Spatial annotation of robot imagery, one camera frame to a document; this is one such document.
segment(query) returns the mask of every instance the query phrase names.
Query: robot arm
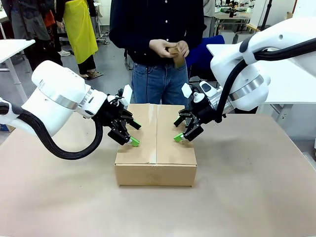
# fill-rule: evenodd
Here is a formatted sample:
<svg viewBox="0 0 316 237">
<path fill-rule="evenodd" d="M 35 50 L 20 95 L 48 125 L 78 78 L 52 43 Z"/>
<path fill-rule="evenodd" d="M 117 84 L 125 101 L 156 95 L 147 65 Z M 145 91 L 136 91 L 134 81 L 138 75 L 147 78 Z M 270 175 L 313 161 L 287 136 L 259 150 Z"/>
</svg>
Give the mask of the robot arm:
<svg viewBox="0 0 316 237">
<path fill-rule="evenodd" d="M 268 72 L 254 65 L 259 60 L 277 61 L 293 58 L 300 67 L 316 76 L 316 32 L 308 29 L 315 17 L 292 18 L 280 22 L 245 41 L 234 44 L 211 61 L 211 69 L 221 85 L 213 88 L 201 82 L 203 93 L 189 85 L 182 88 L 189 99 L 189 108 L 179 112 L 178 126 L 186 120 L 186 131 L 174 139 L 192 141 L 203 132 L 202 124 L 215 121 L 235 108 L 250 111 L 264 103 L 268 97 Z M 267 52 L 267 48 L 279 50 Z"/>
<path fill-rule="evenodd" d="M 102 140 L 103 126 L 111 128 L 108 135 L 119 144 L 139 144 L 125 127 L 127 123 L 136 129 L 141 127 L 134 121 L 132 113 L 124 109 L 131 99 L 132 89 L 129 85 L 115 96 L 107 95 L 85 84 L 84 79 L 70 69 L 51 61 L 45 61 L 36 68 L 32 81 L 37 88 L 22 107 L 13 106 L 0 98 L 0 123 L 37 135 L 57 157 L 74 160 L 92 153 Z M 88 148 L 70 153 L 60 149 L 51 137 L 74 111 L 94 120 L 96 136 Z"/>
</svg>

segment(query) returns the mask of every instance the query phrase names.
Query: person in background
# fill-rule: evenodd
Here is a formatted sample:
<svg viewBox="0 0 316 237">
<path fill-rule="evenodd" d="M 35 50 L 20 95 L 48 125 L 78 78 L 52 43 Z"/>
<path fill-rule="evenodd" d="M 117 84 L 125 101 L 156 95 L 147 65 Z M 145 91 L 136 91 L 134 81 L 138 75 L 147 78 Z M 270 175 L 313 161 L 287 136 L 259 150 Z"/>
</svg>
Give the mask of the person in background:
<svg viewBox="0 0 316 237">
<path fill-rule="evenodd" d="M 79 67 L 79 74 L 86 80 L 101 76 L 96 71 L 93 55 L 98 51 L 98 45 L 90 15 L 96 16 L 93 0 L 57 0 L 56 21 L 63 28 L 63 18 L 68 40 L 73 48 Z"/>
<path fill-rule="evenodd" d="M 35 39 L 35 44 L 24 49 L 32 70 L 34 71 L 45 60 L 62 66 L 60 55 L 48 33 L 49 27 L 55 22 L 53 18 L 47 21 L 50 16 L 51 2 L 39 0 L 1 0 L 1 2 L 12 24 L 14 37 L 26 40 Z"/>
<path fill-rule="evenodd" d="M 182 86 L 187 66 L 175 68 L 168 48 L 186 57 L 202 41 L 203 0 L 112 0 L 110 40 L 134 61 L 136 103 L 188 104 Z"/>
<path fill-rule="evenodd" d="M 55 8 L 53 7 L 51 9 L 54 18 L 56 18 L 56 11 Z M 59 40 L 59 36 L 58 36 L 58 29 L 57 29 L 57 24 L 54 24 L 51 26 L 52 30 L 53 30 L 53 34 L 54 34 L 54 41 L 55 41 L 55 48 L 57 50 L 57 52 L 60 54 L 60 56 L 62 57 L 67 57 L 70 55 L 70 52 L 66 52 L 65 50 L 63 50 L 61 48 L 61 44 L 60 44 L 60 40 Z"/>
<path fill-rule="evenodd" d="M 212 17 L 215 14 L 215 0 L 203 0 L 204 24 L 206 29 L 203 32 L 203 38 L 210 37 L 210 27 Z"/>
</svg>

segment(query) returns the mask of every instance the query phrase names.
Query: box flap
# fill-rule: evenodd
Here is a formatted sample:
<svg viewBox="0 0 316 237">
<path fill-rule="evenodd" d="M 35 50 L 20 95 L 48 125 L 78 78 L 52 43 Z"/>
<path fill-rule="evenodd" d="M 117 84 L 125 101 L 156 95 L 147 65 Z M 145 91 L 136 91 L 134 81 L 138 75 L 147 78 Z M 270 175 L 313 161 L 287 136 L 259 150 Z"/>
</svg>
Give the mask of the box flap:
<svg viewBox="0 0 316 237">
<path fill-rule="evenodd" d="M 193 143 L 187 140 L 179 143 L 173 137 L 185 130 L 185 124 L 174 126 L 179 110 L 184 106 L 158 105 L 157 108 L 157 163 L 160 164 L 192 164 L 197 160 Z"/>
<path fill-rule="evenodd" d="M 157 106 L 151 104 L 130 104 L 128 110 L 142 125 L 140 130 L 127 126 L 131 136 L 140 141 L 138 147 L 124 145 L 118 148 L 116 164 L 156 163 Z"/>
</svg>

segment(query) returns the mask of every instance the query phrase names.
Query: sandal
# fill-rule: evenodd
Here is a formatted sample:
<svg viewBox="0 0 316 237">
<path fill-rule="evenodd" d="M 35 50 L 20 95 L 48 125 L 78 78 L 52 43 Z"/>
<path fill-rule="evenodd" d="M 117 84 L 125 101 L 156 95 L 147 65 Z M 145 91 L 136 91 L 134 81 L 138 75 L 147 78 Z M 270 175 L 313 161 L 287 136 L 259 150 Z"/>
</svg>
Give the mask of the sandal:
<svg viewBox="0 0 316 237">
<path fill-rule="evenodd" d="M 85 80 L 92 80 L 95 78 L 98 78 L 100 76 L 103 76 L 103 73 L 100 72 L 92 72 L 92 73 L 87 73 L 88 77 Z"/>
</svg>

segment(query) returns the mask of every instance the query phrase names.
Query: blue chair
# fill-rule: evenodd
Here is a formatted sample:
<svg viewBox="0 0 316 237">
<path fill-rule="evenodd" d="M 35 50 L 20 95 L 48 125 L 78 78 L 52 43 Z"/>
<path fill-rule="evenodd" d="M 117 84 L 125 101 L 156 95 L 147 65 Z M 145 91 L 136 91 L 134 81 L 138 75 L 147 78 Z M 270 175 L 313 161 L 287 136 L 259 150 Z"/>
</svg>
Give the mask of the blue chair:
<svg viewBox="0 0 316 237">
<path fill-rule="evenodd" d="M 215 36 L 210 38 L 203 38 L 202 43 L 190 51 L 186 58 L 188 66 L 189 79 L 198 76 L 201 80 L 216 81 L 214 74 L 210 68 L 210 62 L 213 55 L 208 51 L 206 45 L 208 44 L 225 44 L 223 36 Z"/>
</svg>

